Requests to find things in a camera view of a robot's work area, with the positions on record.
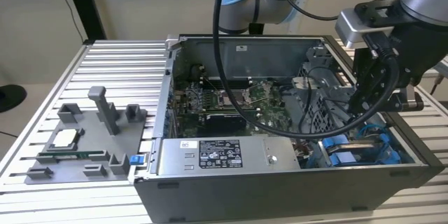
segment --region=gray 3d printed holder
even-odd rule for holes
[[[88,97],[98,111],[81,112],[77,104],[62,104],[60,123],[26,172],[26,184],[128,178],[129,157],[137,154],[146,111],[137,104],[116,110],[104,95],[104,87],[90,88]]]

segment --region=black metal frame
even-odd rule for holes
[[[73,3],[88,39],[106,39],[94,0],[73,0]]]

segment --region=warning label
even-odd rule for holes
[[[240,140],[200,141],[198,151],[198,166],[202,169],[242,167]]]

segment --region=black stand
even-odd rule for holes
[[[0,112],[5,112],[16,107],[25,100],[26,91],[18,85],[5,85],[0,87]]]

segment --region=aluminum extrusion table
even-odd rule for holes
[[[86,98],[90,86],[105,86],[117,108],[138,103],[148,110],[140,152],[150,148],[158,89],[164,74],[164,41],[97,41],[82,46],[61,79],[0,162],[0,223],[150,223],[136,190],[128,181],[25,185],[33,165],[57,124],[57,108]],[[425,108],[400,113],[416,134],[448,167],[448,111],[417,88]],[[448,223],[448,169],[421,188],[400,191],[374,211],[237,221],[233,223]]]

